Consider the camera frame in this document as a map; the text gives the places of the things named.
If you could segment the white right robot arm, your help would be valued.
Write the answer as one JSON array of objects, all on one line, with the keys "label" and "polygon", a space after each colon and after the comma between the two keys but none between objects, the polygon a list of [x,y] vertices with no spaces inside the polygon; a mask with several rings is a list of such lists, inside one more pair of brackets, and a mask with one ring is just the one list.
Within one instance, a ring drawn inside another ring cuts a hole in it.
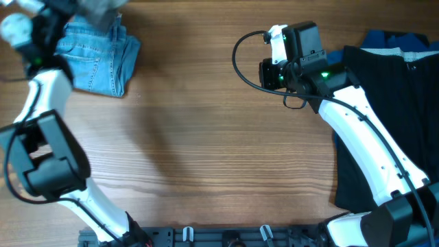
[{"label": "white right robot arm", "polygon": [[376,204],[321,223],[318,243],[434,245],[436,186],[390,136],[353,71],[341,62],[328,63],[317,25],[275,25],[262,35],[272,55],[259,65],[260,89],[310,105],[344,142]]}]

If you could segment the grey shorts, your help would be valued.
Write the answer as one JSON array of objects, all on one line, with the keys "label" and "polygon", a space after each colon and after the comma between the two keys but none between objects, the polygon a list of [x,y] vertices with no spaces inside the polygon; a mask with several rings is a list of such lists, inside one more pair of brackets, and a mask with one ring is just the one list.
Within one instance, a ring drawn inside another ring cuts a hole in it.
[{"label": "grey shorts", "polygon": [[77,0],[76,15],[99,31],[108,31],[119,16],[119,9],[129,0]]}]

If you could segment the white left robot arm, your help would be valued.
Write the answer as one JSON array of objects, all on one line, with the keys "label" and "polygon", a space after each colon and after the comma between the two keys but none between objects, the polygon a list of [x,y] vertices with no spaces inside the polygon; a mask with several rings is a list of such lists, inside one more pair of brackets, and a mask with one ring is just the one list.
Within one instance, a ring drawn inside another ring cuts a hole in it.
[{"label": "white left robot arm", "polygon": [[99,246],[151,246],[152,238],[113,204],[91,178],[88,158],[63,114],[73,90],[73,74],[56,53],[64,26],[83,16],[106,30],[121,1],[21,1],[24,13],[1,22],[1,37],[26,63],[29,94],[20,115],[1,129],[3,170],[16,172],[28,204],[58,203],[96,234]]}]

